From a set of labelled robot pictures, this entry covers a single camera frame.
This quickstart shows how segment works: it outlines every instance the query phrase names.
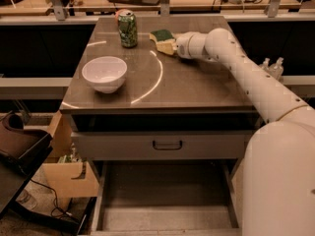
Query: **closed drawer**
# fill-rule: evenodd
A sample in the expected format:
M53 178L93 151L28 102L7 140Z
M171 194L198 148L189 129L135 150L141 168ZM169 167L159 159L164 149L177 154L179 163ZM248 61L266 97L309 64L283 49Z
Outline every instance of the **closed drawer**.
M249 131L72 133L79 154L93 160L239 158L243 157L249 137Z

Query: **soda can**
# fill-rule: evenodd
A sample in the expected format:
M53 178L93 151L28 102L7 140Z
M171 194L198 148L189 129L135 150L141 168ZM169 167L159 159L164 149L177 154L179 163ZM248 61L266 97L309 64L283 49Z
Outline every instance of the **soda can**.
M121 45L134 47L138 43L137 22L135 14L130 10L123 10L118 16L118 27Z

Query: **sponge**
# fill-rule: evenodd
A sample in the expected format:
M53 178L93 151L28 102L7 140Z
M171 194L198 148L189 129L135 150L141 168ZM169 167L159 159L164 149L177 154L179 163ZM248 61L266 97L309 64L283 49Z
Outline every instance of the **sponge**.
M173 55L176 52L176 39L168 29L158 29L150 33L150 40L156 43L157 51Z

